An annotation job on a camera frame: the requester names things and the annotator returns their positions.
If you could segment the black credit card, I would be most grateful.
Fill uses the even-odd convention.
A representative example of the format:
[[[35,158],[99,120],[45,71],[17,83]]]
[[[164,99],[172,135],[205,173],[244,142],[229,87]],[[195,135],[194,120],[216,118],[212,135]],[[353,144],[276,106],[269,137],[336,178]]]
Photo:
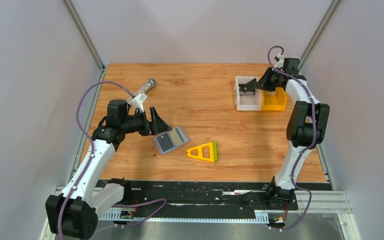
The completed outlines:
[[[239,76],[237,81],[238,81],[238,85],[246,84],[250,87],[253,87],[254,83],[257,82],[257,77],[256,76]]]

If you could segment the pink leather card holder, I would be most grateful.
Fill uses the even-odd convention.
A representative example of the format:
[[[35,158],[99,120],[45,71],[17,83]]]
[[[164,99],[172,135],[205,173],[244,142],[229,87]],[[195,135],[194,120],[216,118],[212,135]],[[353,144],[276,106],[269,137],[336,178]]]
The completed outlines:
[[[158,151],[161,155],[166,155],[190,141],[190,137],[180,125],[153,138],[154,150]]]

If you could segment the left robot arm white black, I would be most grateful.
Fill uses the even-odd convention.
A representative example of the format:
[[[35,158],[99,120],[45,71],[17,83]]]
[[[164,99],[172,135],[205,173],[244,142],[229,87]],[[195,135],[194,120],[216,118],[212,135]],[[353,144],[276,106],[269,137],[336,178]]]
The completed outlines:
[[[123,99],[111,100],[107,115],[89,136],[90,146],[85,158],[70,182],[60,194],[50,195],[45,209],[50,231],[62,237],[90,239],[96,231],[99,218],[130,190],[128,181],[113,178],[98,193],[94,189],[109,160],[115,155],[127,134],[156,136],[172,130],[150,107],[151,120],[137,105],[133,115],[131,105]]]

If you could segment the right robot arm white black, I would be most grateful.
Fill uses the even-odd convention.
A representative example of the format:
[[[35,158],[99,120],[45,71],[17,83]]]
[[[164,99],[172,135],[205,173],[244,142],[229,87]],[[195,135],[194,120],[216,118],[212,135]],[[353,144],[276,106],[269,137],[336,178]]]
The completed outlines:
[[[299,73],[299,59],[277,56],[275,62],[260,79],[251,82],[260,90],[273,92],[282,88],[294,102],[286,127],[288,149],[263,198],[269,208],[283,209],[293,201],[305,159],[324,139],[330,107],[311,93],[305,77]]]

